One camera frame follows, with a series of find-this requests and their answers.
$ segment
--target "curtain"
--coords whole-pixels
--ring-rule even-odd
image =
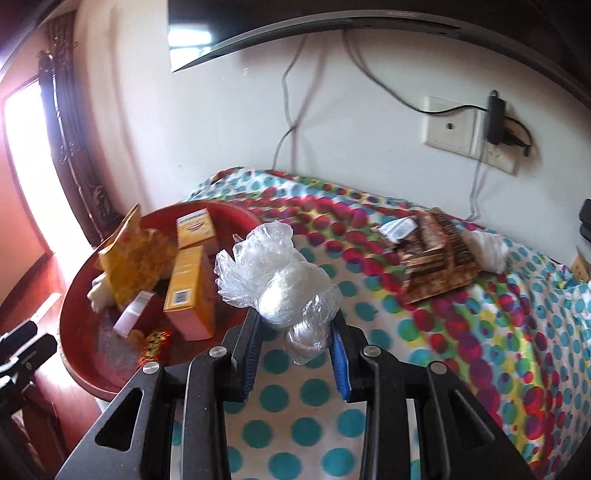
[[[119,225],[86,148],[74,78],[74,19],[69,12],[48,22],[50,51],[39,53],[39,84],[51,157],[74,216],[96,247]]]

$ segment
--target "white cloth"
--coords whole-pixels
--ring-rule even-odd
[[[474,255],[476,263],[486,272],[503,273],[509,247],[503,241],[502,235],[482,232],[480,230],[466,230],[462,232],[462,240]]]

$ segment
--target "power cord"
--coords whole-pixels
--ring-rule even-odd
[[[355,53],[357,54],[357,57],[354,55],[353,50],[351,49],[351,44],[349,42],[349,30],[343,30],[342,37],[343,37],[343,45],[345,47],[345,51],[347,52],[347,55],[349,55],[349,58],[355,64],[355,66],[368,79],[370,79],[372,82],[376,83],[381,88],[386,90],[386,92],[388,92],[391,96],[393,96],[397,101],[399,101],[404,106],[410,108],[411,110],[414,110],[415,112],[418,112],[418,113],[422,113],[424,115],[444,115],[446,113],[456,112],[458,110],[465,110],[465,109],[469,109],[469,108],[472,108],[474,110],[480,110],[481,112],[486,112],[486,108],[483,108],[483,107],[477,106],[477,105],[458,105],[453,108],[448,108],[446,110],[438,110],[438,111],[434,111],[434,112],[429,111],[429,110],[421,110],[420,108],[415,107],[414,105],[412,105],[412,104],[408,103],[406,100],[404,100],[400,95],[398,95],[396,92],[394,92],[388,85],[386,85],[384,82],[382,82],[379,78],[377,78],[371,72],[371,70],[367,67],[367,64],[365,63],[365,60],[363,59],[363,55],[361,55],[361,51],[359,49],[359,46],[357,45],[357,43],[355,42],[355,39],[353,38],[353,48],[355,49]]]
[[[412,104],[408,103],[406,100],[404,100],[400,95],[398,95],[396,92],[394,92],[394,90],[392,90],[388,85],[386,85],[384,82],[382,82],[379,78],[377,78],[371,72],[371,70],[369,69],[369,67],[365,63],[365,60],[363,59],[363,55],[361,54],[361,50],[359,49],[359,46],[356,43],[355,38],[353,36],[351,36],[351,38],[353,40],[352,42],[349,41],[349,30],[348,29],[345,29],[342,31],[343,46],[345,48],[345,51],[347,52],[347,55],[351,59],[351,62],[353,62],[353,64],[359,69],[359,71],[361,73],[363,73],[369,80],[371,80],[376,85],[383,88],[383,90],[385,90],[388,94],[390,94],[392,97],[394,97],[395,100],[397,100],[399,103],[403,104],[404,106],[410,108],[411,110],[418,112],[418,113],[422,113],[423,115],[445,115],[446,113],[456,112],[456,111],[465,110],[465,109],[474,109],[474,110],[479,110],[481,112],[488,111],[488,109],[478,106],[478,105],[458,105],[453,108],[448,108],[446,110],[439,110],[439,111],[428,111],[428,110],[422,110],[420,108],[415,107],[414,105],[412,105]],[[508,145],[519,145],[520,147],[523,147],[524,148],[524,155],[526,157],[528,157],[529,153],[530,153],[530,149],[533,145],[533,138],[531,136],[529,129],[523,123],[521,123],[519,120],[517,120],[513,117],[505,115],[505,120],[512,122],[513,124],[521,127],[528,137],[529,144],[526,144],[524,141],[522,141],[521,139],[516,137],[508,129],[506,129],[504,132],[503,142]],[[470,199],[469,199],[470,216],[466,219],[466,221],[468,221],[468,222],[471,222],[477,218],[476,206],[475,206],[476,192],[477,192],[477,188],[478,188],[478,177],[480,174],[480,167],[482,166],[482,163],[484,161],[485,152],[486,152],[485,142],[483,142],[482,151],[480,152],[480,158],[478,159],[478,164],[476,165],[476,169],[474,171],[474,178],[472,180],[472,189],[470,191]]]
[[[287,130],[287,132],[285,132],[283,134],[283,136],[279,140],[279,143],[277,144],[277,148],[275,149],[275,155],[273,156],[273,166],[272,166],[273,170],[275,170],[277,168],[277,160],[279,159],[279,153],[281,151],[281,147],[283,146],[283,142],[285,141],[285,139],[287,139],[287,137],[290,136],[290,134],[295,132],[301,124],[300,119],[296,119],[295,123],[291,119],[290,93],[289,93],[289,90],[287,87],[287,76],[289,75],[291,69],[296,65],[298,59],[300,58],[300,55],[301,55],[302,51],[304,50],[304,46],[306,45],[306,40],[308,40],[308,35],[304,35],[302,37],[300,44],[297,47],[297,50],[295,51],[295,55],[294,55],[293,59],[291,60],[290,64],[287,66],[287,68],[285,69],[285,72],[283,72],[283,75],[281,76],[281,88],[283,89],[283,110],[285,113],[285,121],[287,121],[287,125],[289,126],[289,129]]]

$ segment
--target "black cable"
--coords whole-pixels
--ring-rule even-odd
[[[527,140],[529,141],[529,145],[527,145],[528,148],[531,148],[534,144],[534,139],[531,136],[530,131],[528,130],[528,128],[522,124],[519,120],[517,120],[516,118],[510,117],[510,116],[506,116],[505,115],[505,120],[514,123],[515,125],[518,125],[519,127],[521,127],[523,129],[523,131],[525,132],[525,134],[527,135]]]
[[[275,155],[273,156],[273,166],[272,166],[273,170],[275,170],[277,168],[277,160],[279,159],[279,153],[281,151],[281,147],[283,145],[283,142],[285,141],[285,139],[287,137],[290,136],[291,133],[293,133],[295,130],[297,130],[298,127],[300,126],[299,119],[296,120],[295,123],[291,119],[290,93],[287,88],[287,76],[289,75],[289,72],[295,66],[296,62],[300,58],[300,55],[301,55],[302,51],[304,50],[304,46],[306,45],[307,39],[308,39],[308,35],[304,35],[304,37],[301,39],[300,45],[297,47],[297,50],[295,51],[295,55],[294,55],[293,59],[291,60],[290,64],[287,66],[287,68],[285,69],[285,72],[283,72],[283,75],[281,76],[281,87],[283,89],[283,110],[285,113],[285,120],[287,121],[287,125],[289,125],[289,129],[287,130],[287,132],[285,132],[285,134],[283,134],[283,136],[279,140],[279,143],[277,144],[277,148],[275,149]]]
[[[465,109],[468,109],[468,108],[472,108],[474,110],[480,110],[481,112],[486,112],[486,108],[483,108],[483,107],[477,106],[477,105],[458,105],[458,106],[455,106],[453,108],[448,108],[446,110],[439,110],[439,111],[435,111],[435,112],[428,111],[428,110],[421,110],[420,108],[417,108],[414,105],[411,105],[410,103],[408,103],[406,100],[404,100],[402,97],[400,97],[388,85],[386,85],[384,82],[382,82],[379,78],[377,78],[371,72],[371,70],[367,67],[367,64],[365,63],[365,60],[363,59],[363,57],[361,55],[361,51],[359,50],[359,48],[357,46],[355,47],[355,49],[357,51],[357,55],[359,56],[359,58],[357,58],[353,54],[353,51],[351,50],[351,45],[349,44],[349,30],[343,30],[342,31],[342,37],[343,37],[343,45],[345,47],[345,50],[347,52],[347,55],[349,55],[349,58],[355,64],[355,66],[368,79],[370,79],[372,82],[374,82],[375,84],[379,85],[381,88],[383,88],[384,90],[386,90],[386,92],[388,92],[391,96],[393,96],[397,101],[399,101],[404,106],[410,108],[411,110],[414,110],[415,112],[418,112],[418,113],[423,113],[424,115],[444,115],[446,113],[456,112],[458,110],[465,110]]]

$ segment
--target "electrical outlet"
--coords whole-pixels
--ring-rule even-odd
[[[487,143],[485,148],[484,163],[513,175],[515,170],[515,151],[513,147]]]
[[[427,97],[427,110],[447,110],[460,103]],[[423,143],[465,157],[480,160],[491,167],[513,175],[517,150],[508,145],[492,145],[484,140],[486,112],[474,109],[458,110],[445,115],[426,115]]]
[[[459,103],[427,97],[427,110],[447,110]],[[427,115],[424,141],[430,147],[472,157],[477,115],[473,109],[463,109],[445,115]]]

